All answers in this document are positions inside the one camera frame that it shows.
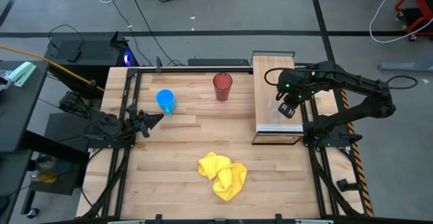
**blue light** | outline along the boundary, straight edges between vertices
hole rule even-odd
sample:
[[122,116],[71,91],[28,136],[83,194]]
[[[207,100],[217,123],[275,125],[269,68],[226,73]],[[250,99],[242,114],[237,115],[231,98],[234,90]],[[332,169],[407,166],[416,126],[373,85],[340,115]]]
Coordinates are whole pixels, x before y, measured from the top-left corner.
[[127,49],[123,54],[123,63],[127,66],[132,66],[133,59],[134,59],[133,53],[131,52],[130,49]]

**yellow cable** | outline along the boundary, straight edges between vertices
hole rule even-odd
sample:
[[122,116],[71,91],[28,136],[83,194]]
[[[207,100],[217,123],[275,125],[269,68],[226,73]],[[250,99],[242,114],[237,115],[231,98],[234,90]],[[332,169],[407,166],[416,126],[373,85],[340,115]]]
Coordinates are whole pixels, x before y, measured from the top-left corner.
[[[24,54],[24,55],[29,55],[29,56],[32,56],[32,57],[34,57],[34,58],[39,58],[39,59],[41,59],[41,60],[44,60],[44,61],[46,61],[46,62],[49,62],[52,66],[55,66],[56,68],[59,68],[60,70],[63,70],[64,72],[68,73],[69,75],[71,75],[71,76],[73,76],[73,77],[75,77],[75,78],[81,80],[82,82],[84,82],[84,83],[86,83],[86,84],[88,84],[88,85],[91,84],[91,82],[88,81],[87,79],[85,79],[85,78],[81,77],[80,75],[77,75],[77,74],[75,74],[75,73],[69,71],[69,70],[66,69],[65,67],[60,66],[59,64],[56,64],[55,62],[52,62],[51,60],[48,60],[47,58],[44,58],[43,56],[40,56],[40,55],[37,55],[37,54],[31,53],[31,52],[27,52],[27,51],[21,51],[21,50],[19,50],[19,49],[14,49],[14,48],[7,47],[7,46],[4,46],[4,45],[0,45],[0,48],[1,48],[1,49],[5,49],[5,50],[8,50],[8,51],[18,52],[18,53],[21,53],[21,54]],[[96,89],[99,89],[100,91],[104,92],[104,89],[102,89],[102,88],[99,87],[99,86],[96,86]]]

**yellow cloth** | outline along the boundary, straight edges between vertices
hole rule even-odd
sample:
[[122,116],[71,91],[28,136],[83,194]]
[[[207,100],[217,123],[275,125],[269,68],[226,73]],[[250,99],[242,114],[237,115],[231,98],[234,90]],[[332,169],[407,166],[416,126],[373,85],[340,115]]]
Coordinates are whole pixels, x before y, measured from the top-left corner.
[[215,194],[229,201],[244,186],[247,168],[242,163],[232,163],[229,158],[211,152],[198,160],[198,173],[209,180],[216,177],[213,186]]

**black metal frame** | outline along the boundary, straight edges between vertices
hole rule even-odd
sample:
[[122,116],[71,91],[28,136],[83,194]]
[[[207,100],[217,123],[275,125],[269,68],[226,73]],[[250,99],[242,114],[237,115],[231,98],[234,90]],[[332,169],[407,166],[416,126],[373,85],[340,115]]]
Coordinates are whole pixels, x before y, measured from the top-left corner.
[[[135,81],[135,88],[134,88],[134,94],[133,94],[133,102],[132,104],[137,104],[138,101],[138,96],[139,96],[139,87],[140,87],[140,81],[141,81],[141,76],[145,73],[150,73],[150,72],[156,72],[156,68],[129,68],[128,72],[127,72],[127,79],[125,81],[125,86],[124,86],[124,93],[123,93],[123,99],[122,99],[122,105],[120,108],[120,114],[119,114],[119,119],[123,119],[124,118],[124,114],[126,112],[126,108],[127,108],[127,100],[128,100],[128,96],[129,96],[129,88],[130,88],[130,84],[131,84],[131,80],[133,78],[133,76],[136,76],[137,79]],[[248,72],[250,74],[252,74],[252,68],[251,67],[221,67],[221,68],[217,68],[217,67],[204,67],[204,68],[200,68],[200,67],[176,67],[176,68],[161,68],[161,72]],[[313,110],[313,116],[317,115],[317,107],[315,105],[315,100],[314,98],[311,100],[312,101],[312,110]],[[306,112],[306,105],[302,104],[300,106],[301,108],[301,112],[302,112],[302,119],[303,121],[308,121],[308,115]],[[352,224],[361,224],[361,223],[377,223],[377,224],[385,224],[385,223],[407,223],[408,221],[410,221],[411,223],[430,223],[427,221],[413,221],[413,220],[402,220],[402,219],[385,219],[385,218],[376,218],[376,217],[365,217],[362,215],[354,215],[354,216],[341,216],[339,215],[338,212],[338,204],[336,199],[337,198],[342,198],[342,196],[338,193],[335,192],[336,188],[334,186],[334,184],[332,183],[332,176],[330,173],[330,168],[329,168],[329,162],[327,159],[327,153],[325,150],[325,147],[322,147],[320,151],[321,154],[321,160],[322,160],[322,165],[323,165],[323,170],[322,171],[318,171],[317,170],[317,166],[319,164],[317,157],[316,157],[316,149],[313,147],[308,147],[308,151],[309,151],[309,156],[311,159],[311,167],[313,170],[313,180],[315,183],[315,190],[316,190],[316,195],[317,195],[317,204],[319,206],[319,212],[320,212],[320,216],[322,220],[328,220],[328,221],[335,221],[336,223],[352,223]],[[118,150],[117,149],[113,149],[113,153],[112,153],[112,159],[111,159],[111,163],[110,163],[110,172],[108,173],[108,183],[107,183],[107,187],[106,189],[103,191],[103,193],[101,194],[101,196],[98,198],[98,201],[93,205],[93,207],[91,208],[91,210],[86,213],[85,215],[83,215],[81,218],[79,219],[75,219],[72,221],[61,221],[61,222],[56,222],[58,224],[62,223],[62,224],[66,224],[66,223],[107,223],[108,221],[119,221],[120,220],[120,214],[121,214],[121,210],[122,210],[122,201],[123,201],[123,195],[124,195],[124,188],[125,188],[125,183],[126,183],[126,176],[127,176],[127,167],[128,167],[128,161],[129,161],[129,154],[130,154],[130,149],[125,149],[124,150],[124,155],[122,158],[122,162],[120,163],[120,166],[118,167],[118,169],[115,169],[116,163],[117,163],[117,158],[118,158]],[[352,166],[353,166],[353,171],[355,173],[356,179],[359,179],[359,175],[357,172],[357,168],[356,165],[354,164],[354,154],[353,151],[351,150],[349,152],[349,156],[350,156],[350,160],[352,162]],[[321,182],[320,180],[323,180],[326,184],[327,182],[327,186],[329,187],[329,184],[332,184],[334,186],[334,189],[328,188],[329,191],[329,197],[331,200],[331,207],[332,207],[332,215],[327,214],[326,212],[326,208],[325,208],[325,202],[323,199],[323,192],[322,192],[322,188],[321,188]],[[108,207],[110,204],[110,194],[112,189],[114,188],[114,186],[116,185],[117,181],[120,180],[119,183],[119,190],[118,190],[118,195],[117,195],[117,199],[116,199],[116,208],[115,208],[115,212],[114,212],[114,216],[108,216]],[[361,200],[363,200],[363,195],[361,193],[361,191],[359,192]],[[96,214],[97,212],[100,210],[102,210],[101,213],[101,217],[96,218]],[[245,219],[245,220],[238,220],[238,219],[218,219],[218,220],[162,220],[162,215],[156,215],[156,218],[154,220],[142,220],[145,221],[146,223],[150,223],[150,224],[161,224],[161,223],[178,223],[178,224],[182,224],[182,223],[193,223],[193,224],[199,224],[199,223],[203,223],[203,224],[211,224],[211,223],[215,223],[215,224],[219,224],[219,223],[224,223],[224,224],[228,224],[228,223],[251,223],[251,224],[257,224],[257,223],[277,223],[277,224],[282,224],[282,223],[308,223],[308,220],[306,219],[283,219],[282,216],[280,214],[276,214],[275,215],[275,219]]]

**wooden table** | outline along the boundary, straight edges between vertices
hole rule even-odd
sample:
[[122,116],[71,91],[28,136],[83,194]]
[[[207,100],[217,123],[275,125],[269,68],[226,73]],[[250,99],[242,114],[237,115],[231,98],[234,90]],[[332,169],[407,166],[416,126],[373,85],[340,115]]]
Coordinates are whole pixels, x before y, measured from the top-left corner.
[[[118,114],[127,68],[111,68],[101,109]],[[131,151],[121,219],[274,219],[318,218],[315,187],[308,150],[296,145],[252,145],[256,134],[254,77],[230,72],[229,99],[215,99],[214,72],[145,73],[141,77],[138,108],[161,113],[155,102],[160,89],[175,93],[177,107],[145,139],[137,134]],[[133,94],[133,84],[129,95]],[[320,113],[336,112],[331,93],[318,93]],[[198,174],[198,160],[216,152],[248,168],[242,191],[226,202],[212,191],[213,181]],[[348,158],[337,149],[328,151],[334,182],[355,180]],[[103,150],[90,163],[83,185],[91,202],[106,185],[112,150]],[[322,184],[327,211],[329,198]],[[112,194],[111,213],[116,191]],[[343,196],[363,212],[358,192]],[[77,216],[88,211],[80,199]]]

